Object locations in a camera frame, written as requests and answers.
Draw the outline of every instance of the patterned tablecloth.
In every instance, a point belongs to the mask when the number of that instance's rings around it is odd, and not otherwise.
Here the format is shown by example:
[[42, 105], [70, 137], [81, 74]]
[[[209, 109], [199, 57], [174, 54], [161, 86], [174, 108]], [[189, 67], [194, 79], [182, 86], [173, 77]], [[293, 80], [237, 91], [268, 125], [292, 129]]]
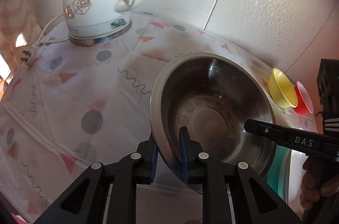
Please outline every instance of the patterned tablecloth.
[[[33, 222], [90, 163], [120, 160], [150, 134], [157, 75], [180, 55], [207, 51], [247, 70], [271, 102], [277, 124], [316, 131], [312, 115], [281, 109], [270, 97], [271, 68], [236, 45], [187, 24], [134, 11], [121, 37], [91, 47], [42, 45], [21, 66], [0, 103], [0, 187]], [[65, 21], [45, 40], [67, 37]], [[155, 183], [138, 187], [137, 223], [200, 223], [202, 196], [159, 156]]]

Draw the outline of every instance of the yellow plastic cup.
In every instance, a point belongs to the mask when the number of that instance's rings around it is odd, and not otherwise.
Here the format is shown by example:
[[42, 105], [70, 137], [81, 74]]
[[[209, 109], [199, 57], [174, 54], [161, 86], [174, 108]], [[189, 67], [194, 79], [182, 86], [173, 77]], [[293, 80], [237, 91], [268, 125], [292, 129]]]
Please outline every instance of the yellow plastic cup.
[[286, 75], [277, 68], [272, 69], [272, 74], [268, 80], [268, 90], [278, 106], [286, 108], [297, 107], [298, 98], [293, 85]]

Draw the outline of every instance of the stainless steel basin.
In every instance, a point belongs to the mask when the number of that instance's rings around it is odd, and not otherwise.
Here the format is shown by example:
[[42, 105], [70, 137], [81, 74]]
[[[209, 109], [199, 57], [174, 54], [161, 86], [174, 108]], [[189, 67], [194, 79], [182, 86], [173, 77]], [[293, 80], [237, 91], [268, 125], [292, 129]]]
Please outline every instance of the stainless steel basin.
[[165, 66], [150, 98], [150, 123], [160, 154], [182, 179], [179, 128], [223, 162], [245, 161], [261, 176], [276, 145], [244, 130], [247, 119], [275, 123], [259, 84], [234, 62], [211, 53], [182, 55]]

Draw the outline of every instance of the red plastic cup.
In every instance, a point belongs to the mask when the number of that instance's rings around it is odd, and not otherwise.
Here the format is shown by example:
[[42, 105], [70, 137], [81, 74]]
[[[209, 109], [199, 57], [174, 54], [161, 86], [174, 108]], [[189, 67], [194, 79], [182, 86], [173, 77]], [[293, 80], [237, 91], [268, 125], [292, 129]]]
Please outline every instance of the red plastic cup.
[[294, 87], [294, 90], [298, 98], [298, 105], [297, 107], [293, 108], [295, 113], [300, 115], [313, 113], [311, 97], [301, 82], [297, 81], [297, 85]]

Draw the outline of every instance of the floral design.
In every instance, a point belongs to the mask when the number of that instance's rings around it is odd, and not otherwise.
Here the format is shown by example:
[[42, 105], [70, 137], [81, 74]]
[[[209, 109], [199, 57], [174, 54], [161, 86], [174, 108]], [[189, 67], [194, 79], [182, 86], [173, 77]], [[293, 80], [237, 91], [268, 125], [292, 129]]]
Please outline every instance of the floral design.
[[71, 9], [71, 7], [69, 5], [67, 5], [66, 9], [65, 9], [65, 16], [68, 19], [74, 19], [74, 13], [73, 10]]
[[86, 14], [91, 6], [90, 0], [75, 0], [73, 2], [74, 12], [80, 15]]

